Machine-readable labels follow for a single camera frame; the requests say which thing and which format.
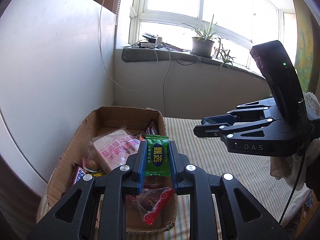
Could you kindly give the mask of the small potted plant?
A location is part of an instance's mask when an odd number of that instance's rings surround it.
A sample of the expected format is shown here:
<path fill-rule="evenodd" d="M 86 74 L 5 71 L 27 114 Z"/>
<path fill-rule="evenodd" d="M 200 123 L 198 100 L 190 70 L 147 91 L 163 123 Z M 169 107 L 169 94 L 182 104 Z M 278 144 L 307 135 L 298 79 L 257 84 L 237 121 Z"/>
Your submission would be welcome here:
<path fill-rule="evenodd" d="M 220 59 L 221 63 L 219 65 L 219 69 L 222 67 L 226 67 L 229 70 L 232 70 L 233 68 L 233 63 L 234 63 L 234 57 L 230 55 L 230 50 L 225 49 L 222 44 L 222 39 L 218 38 L 219 45 L 216 50 L 216 59 Z"/>

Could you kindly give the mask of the potted plant dark pot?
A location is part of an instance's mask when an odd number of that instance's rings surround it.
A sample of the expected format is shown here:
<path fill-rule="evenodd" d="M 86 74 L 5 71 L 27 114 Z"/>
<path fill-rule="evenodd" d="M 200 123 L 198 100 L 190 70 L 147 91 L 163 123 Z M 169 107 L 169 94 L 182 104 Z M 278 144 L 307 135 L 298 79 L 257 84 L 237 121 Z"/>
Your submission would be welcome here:
<path fill-rule="evenodd" d="M 195 18 L 195 20 L 197 20 L 198 26 L 187 23 L 182 24 L 191 28 L 196 34 L 196 36 L 192 37 L 193 48 L 191 52 L 195 56 L 211 59 L 214 38 L 219 34 L 219 31 L 216 30 L 217 22 L 214 22 L 214 15 L 212 15 L 210 22 L 205 22 L 198 18 Z"/>

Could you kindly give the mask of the striped table cloth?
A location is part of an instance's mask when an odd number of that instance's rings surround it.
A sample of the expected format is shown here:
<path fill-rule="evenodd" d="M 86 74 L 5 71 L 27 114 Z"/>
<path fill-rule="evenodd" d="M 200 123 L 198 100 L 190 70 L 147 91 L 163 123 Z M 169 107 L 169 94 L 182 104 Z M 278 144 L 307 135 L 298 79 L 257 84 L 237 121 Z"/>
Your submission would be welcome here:
<path fill-rule="evenodd" d="M 196 137 L 193 129 L 199 120 L 164 118 L 164 123 L 167 136 L 192 164 L 217 176 L 233 174 L 283 226 L 307 200 L 311 191 L 306 186 L 291 195 L 292 189 L 285 180 L 270 176 L 269 157 L 229 153 L 218 138 Z"/>

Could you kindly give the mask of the brown cardboard box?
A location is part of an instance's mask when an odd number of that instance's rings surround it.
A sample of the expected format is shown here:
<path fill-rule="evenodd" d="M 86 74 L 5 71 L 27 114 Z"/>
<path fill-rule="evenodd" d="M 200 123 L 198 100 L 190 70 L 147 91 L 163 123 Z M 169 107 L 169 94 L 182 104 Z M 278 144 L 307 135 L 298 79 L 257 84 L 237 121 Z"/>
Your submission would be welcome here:
<path fill-rule="evenodd" d="M 111 172 L 124 165 L 137 153 L 140 141 L 148 134 L 166 135 L 163 115 L 158 110 L 135 107 L 108 106 L 92 111 L 81 123 L 61 156 L 49 180 L 37 212 L 40 220 L 84 173 Z M 175 225 L 177 200 L 167 201 L 152 224 L 144 216 L 164 189 L 171 187 L 171 179 L 159 172 L 146 175 L 144 188 L 155 189 L 146 200 L 137 203 L 127 197 L 126 229 L 128 233 L 159 233 Z"/>

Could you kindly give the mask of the brown round jelly cup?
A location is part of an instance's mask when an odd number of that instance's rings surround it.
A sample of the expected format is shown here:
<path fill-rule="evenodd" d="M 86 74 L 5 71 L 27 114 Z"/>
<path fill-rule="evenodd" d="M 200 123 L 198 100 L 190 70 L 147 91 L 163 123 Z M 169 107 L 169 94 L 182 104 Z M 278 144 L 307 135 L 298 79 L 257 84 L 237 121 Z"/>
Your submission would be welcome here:
<path fill-rule="evenodd" d="M 97 173 L 101 171 L 100 165 L 95 160 L 85 157 L 82 158 L 82 166 L 88 172 Z"/>

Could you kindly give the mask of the white power adapter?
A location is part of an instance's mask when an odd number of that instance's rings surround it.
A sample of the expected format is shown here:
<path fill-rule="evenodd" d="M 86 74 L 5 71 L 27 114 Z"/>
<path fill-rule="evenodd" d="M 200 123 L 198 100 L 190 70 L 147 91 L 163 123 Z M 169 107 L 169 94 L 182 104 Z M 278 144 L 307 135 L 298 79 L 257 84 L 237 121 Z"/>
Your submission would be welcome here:
<path fill-rule="evenodd" d="M 162 45 L 162 38 L 157 35 L 145 33 L 143 41 L 139 42 L 139 48 L 156 48 Z"/>

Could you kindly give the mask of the dark cookie bag red trim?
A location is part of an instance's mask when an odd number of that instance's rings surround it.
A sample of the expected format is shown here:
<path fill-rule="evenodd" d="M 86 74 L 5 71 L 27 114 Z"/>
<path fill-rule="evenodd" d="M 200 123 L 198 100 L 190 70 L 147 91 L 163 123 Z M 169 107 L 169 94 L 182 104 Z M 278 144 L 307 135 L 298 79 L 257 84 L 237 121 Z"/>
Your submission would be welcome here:
<path fill-rule="evenodd" d="M 126 195 L 125 204 L 127 209 L 138 211 L 142 222 L 152 225 L 173 195 L 171 187 L 143 189 L 139 195 Z"/>

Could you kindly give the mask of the packaged toast bread slice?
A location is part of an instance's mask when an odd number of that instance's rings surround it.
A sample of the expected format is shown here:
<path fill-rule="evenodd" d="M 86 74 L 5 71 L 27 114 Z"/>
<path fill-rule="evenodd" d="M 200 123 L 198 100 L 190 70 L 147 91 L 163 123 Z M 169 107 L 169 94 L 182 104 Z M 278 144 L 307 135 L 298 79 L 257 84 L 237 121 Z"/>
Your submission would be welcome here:
<path fill-rule="evenodd" d="M 109 173 L 124 165 L 128 157 L 138 152 L 140 140 L 125 128 L 116 129 L 91 140 L 88 159 L 95 160 L 101 169 Z"/>

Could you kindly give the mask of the snickers bar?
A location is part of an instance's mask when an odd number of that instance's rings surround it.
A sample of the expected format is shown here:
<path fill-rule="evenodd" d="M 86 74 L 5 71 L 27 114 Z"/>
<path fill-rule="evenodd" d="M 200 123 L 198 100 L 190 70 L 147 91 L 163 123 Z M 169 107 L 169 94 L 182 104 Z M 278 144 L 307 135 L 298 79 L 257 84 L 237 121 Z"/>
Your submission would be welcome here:
<path fill-rule="evenodd" d="M 70 189 L 77 181 L 79 181 L 86 174 L 87 172 L 83 167 L 74 163 L 73 173 L 72 173 L 68 188 Z"/>

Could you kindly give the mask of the dark window sill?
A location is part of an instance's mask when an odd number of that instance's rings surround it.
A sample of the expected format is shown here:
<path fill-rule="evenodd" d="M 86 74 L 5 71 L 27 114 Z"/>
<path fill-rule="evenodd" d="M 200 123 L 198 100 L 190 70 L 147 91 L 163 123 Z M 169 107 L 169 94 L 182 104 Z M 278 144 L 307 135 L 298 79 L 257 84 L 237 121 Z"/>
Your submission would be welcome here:
<path fill-rule="evenodd" d="M 210 66 L 217 66 L 218 68 L 227 68 L 228 70 L 237 70 L 251 76 L 265 79 L 261 74 L 250 71 L 247 68 L 242 68 L 235 63 L 223 64 L 220 60 L 213 60 L 206 57 L 196 56 L 190 53 L 179 51 L 168 51 L 167 48 L 153 49 L 153 48 L 138 48 L 138 47 L 125 47 L 121 53 L 121 59 L 127 63 L 134 62 L 159 62 L 169 61 L 170 59 L 182 66 L 191 66 L 196 63 L 203 63 Z"/>

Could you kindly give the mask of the black snack wrapper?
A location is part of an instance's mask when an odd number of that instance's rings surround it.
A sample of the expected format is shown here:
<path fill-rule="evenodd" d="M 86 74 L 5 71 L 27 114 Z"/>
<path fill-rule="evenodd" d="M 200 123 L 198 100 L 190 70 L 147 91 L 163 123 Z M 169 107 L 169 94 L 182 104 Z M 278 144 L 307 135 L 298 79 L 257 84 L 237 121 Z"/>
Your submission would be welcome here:
<path fill-rule="evenodd" d="M 151 120 L 145 129 L 145 135 L 159 135 L 157 124 L 154 120 Z"/>

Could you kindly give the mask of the green candy packet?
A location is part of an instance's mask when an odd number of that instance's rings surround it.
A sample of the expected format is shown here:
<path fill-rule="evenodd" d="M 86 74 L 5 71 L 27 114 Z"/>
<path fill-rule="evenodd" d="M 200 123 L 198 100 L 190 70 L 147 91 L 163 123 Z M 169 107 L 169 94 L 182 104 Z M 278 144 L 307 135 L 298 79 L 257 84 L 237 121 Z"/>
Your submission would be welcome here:
<path fill-rule="evenodd" d="M 160 135 L 147 135 L 146 176 L 171 176 L 169 167 L 169 138 Z"/>

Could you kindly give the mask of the white cabinet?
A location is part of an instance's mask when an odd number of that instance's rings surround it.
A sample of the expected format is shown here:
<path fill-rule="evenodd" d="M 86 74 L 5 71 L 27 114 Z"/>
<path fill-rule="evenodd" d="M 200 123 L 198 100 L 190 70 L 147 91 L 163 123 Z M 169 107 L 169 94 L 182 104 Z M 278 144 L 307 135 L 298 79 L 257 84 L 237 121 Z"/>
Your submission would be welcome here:
<path fill-rule="evenodd" d="M 12 0 L 1 16 L 1 157 L 39 196 L 84 118 L 114 102 L 115 19 L 93 0 Z"/>

